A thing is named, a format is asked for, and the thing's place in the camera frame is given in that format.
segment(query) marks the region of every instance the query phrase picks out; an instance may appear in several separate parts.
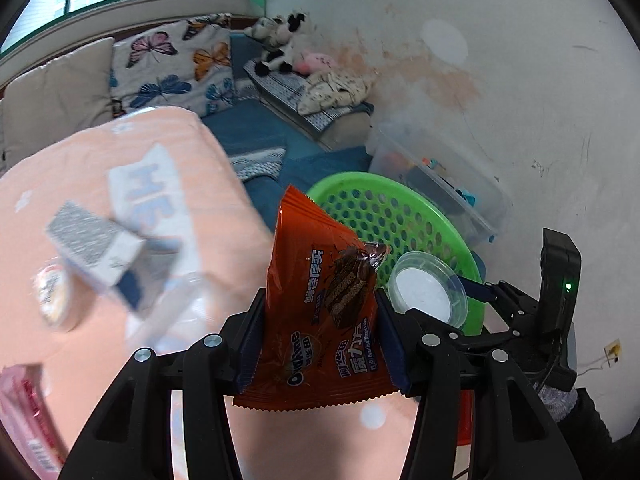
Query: chocolate wafer image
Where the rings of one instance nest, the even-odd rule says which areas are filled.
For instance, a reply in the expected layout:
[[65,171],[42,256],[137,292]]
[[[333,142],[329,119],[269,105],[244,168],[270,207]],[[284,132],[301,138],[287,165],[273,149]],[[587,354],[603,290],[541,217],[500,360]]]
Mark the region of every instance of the chocolate wafer image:
[[369,255],[356,247],[348,247],[335,261],[335,275],[324,296],[324,307],[334,325],[348,328],[356,324],[367,297],[367,282],[373,274]]

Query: butterfly pillow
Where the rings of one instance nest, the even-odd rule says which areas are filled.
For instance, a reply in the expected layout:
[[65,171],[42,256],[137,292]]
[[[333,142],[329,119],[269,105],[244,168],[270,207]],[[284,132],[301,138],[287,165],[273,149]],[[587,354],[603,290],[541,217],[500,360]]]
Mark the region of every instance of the butterfly pillow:
[[170,105],[203,117],[232,106],[228,20],[224,14],[198,16],[115,44],[110,86],[118,114]]

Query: orange snack package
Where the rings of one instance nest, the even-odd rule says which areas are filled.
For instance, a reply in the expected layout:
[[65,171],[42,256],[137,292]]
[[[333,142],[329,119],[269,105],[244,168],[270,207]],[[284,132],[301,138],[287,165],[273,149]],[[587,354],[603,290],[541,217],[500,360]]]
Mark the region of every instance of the orange snack package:
[[234,404],[298,410],[395,391],[374,340],[375,269],[387,254],[289,186],[267,277],[262,354]]

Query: ovaltine logo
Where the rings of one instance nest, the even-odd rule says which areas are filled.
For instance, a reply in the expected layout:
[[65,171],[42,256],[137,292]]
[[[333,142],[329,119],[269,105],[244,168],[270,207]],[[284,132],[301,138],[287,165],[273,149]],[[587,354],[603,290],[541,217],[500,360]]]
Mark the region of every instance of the ovaltine logo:
[[301,336],[297,330],[291,333],[291,375],[287,379],[289,386],[300,386],[305,381],[302,368],[309,366],[314,360],[311,339]]

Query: metal screw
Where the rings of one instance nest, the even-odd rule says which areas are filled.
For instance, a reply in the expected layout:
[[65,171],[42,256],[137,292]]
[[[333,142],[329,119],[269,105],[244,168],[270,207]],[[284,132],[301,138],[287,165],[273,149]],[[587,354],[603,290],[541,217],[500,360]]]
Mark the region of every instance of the metal screw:
[[427,346],[438,346],[440,338],[435,334],[425,334],[422,336],[422,342]]
[[493,352],[491,352],[491,357],[493,357],[499,363],[505,362],[509,358],[509,354],[500,348],[496,348]]
[[204,346],[208,346],[209,348],[218,346],[220,343],[222,343],[222,338],[218,334],[209,334],[204,338]]
[[151,350],[149,348],[141,348],[133,357],[139,363],[143,363],[151,357]]

